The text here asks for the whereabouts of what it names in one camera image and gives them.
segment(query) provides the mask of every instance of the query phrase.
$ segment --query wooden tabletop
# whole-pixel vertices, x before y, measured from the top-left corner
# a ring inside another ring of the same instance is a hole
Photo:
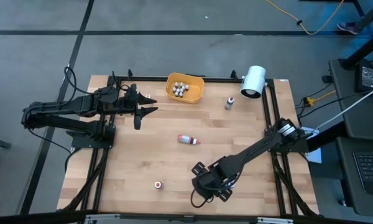
[[[106,86],[108,76],[93,75],[88,91]],[[199,161],[210,165],[222,156],[237,154],[264,137],[265,116],[262,99],[243,97],[238,83],[205,83],[200,101],[193,105],[168,98],[165,82],[133,82],[143,94],[157,100],[159,109],[142,120],[140,130],[133,127],[132,116],[116,116],[116,139],[109,151],[100,212],[166,213],[195,215],[279,215],[274,172],[268,152],[246,164],[227,202],[215,198],[202,208],[193,208],[191,168]],[[274,80],[280,115],[297,124],[288,80]],[[274,116],[270,101],[272,122]],[[228,97],[235,102],[225,110]],[[200,145],[177,142],[185,134],[201,141]],[[69,161],[58,208],[68,205],[86,180],[91,149],[82,149]],[[308,164],[302,156],[288,155],[293,185],[302,199],[318,212]],[[155,181],[163,189],[154,187]],[[92,207],[95,186],[88,208]],[[283,187],[287,211],[287,190]],[[203,199],[195,194],[194,203]]]

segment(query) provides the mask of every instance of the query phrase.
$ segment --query white lamp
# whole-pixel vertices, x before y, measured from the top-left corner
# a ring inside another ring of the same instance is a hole
[[[265,68],[254,65],[243,78],[241,93],[248,98],[259,98],[265,85]]]

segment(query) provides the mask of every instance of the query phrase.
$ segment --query yellow bowl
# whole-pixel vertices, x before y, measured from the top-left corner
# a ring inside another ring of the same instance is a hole
[[[189,86],[188,91],[184,91],[183,98],[176,97],[173,93],[173,87],[175,83],[184,83]],[[203,93],[203,87],[205,81],[200,77],[194,77],[191,75],[185,75],[181,73],[171,73],[167,78],[166,92],[168,97],[173,100],[178,100],[186,103],[197,103]]]

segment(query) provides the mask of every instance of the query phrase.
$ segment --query concrete floor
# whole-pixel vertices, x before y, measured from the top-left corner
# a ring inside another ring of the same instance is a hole
[[[87,3],[87,0],[0,0],[0,30],[79,30]],[[310,30],[319,28],[337,6],[337,3],[298,0],[287,4],[274,0],[274,3],[297,15]],[[360,3],[365,12],[372,7],[370,1]],[[345,3],[325,30],[335,30],[338,22],[357,19],[354,5]],[[264,0],[105,0],[95,1],[86,30],[300,31],[300,28],[292,18]],[[373,31],[373,26],[366,31]],[[130,68],[135,75],[166,76],[182,72],[228,77],[233,69],[241,76],[249,66],[260,65],[267,69],[268,78],[289,79],[293,97],[300,101],[301,97],[325,86],[321,76],[328,74],[329,60],[348,57],[367,40],[365,36],[85,35],[75,72],[78,87],[85,89],[90,75],[109,75],[112,70],[117,75],[125,75]],[[62,70],[69,62],[75,41],[75,35],[0,35],[0,139],[12,143],[11,149],[0,149],[0,216],[17,212],[40,144],[38,138],[21,126],[22,109],[33,101],[55,100],[63,80]],[[304,118],[303,124],[317,126],[336,111],[339,111],[337,104],[325,107]],[[71,142],[59,129],[55,130],[53,140],[64,146]],[[66,156],[63,149],[50,147],[31,213],[55,210]],[[342,197],[338,181],[314,176],[313,183],[322,215],[373,222],[373,217],[356,215],[351,208],[337,204]]]

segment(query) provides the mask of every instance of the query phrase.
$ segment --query sneaker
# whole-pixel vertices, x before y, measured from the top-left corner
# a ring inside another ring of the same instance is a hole
[[[341,29],[343,31],[348,31],[354,35],[358,35],[362,29],[359,29],[356,26],[356,22],[340,22],[337,24],[338,29]]]

